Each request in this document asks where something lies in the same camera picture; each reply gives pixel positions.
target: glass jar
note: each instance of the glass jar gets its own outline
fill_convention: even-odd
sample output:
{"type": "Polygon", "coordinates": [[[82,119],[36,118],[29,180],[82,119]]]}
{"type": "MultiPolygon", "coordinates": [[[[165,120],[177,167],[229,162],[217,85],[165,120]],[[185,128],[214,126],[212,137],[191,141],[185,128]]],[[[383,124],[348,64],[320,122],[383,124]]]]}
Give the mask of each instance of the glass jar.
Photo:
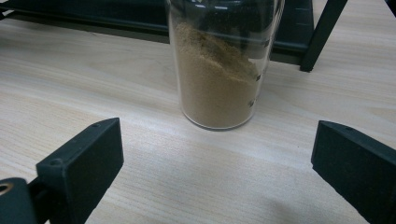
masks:
{"type": "Polygon", "coordinates": [[[201,127],[249,120],[284,0],[165,0],[182,111],[201,127]]]}

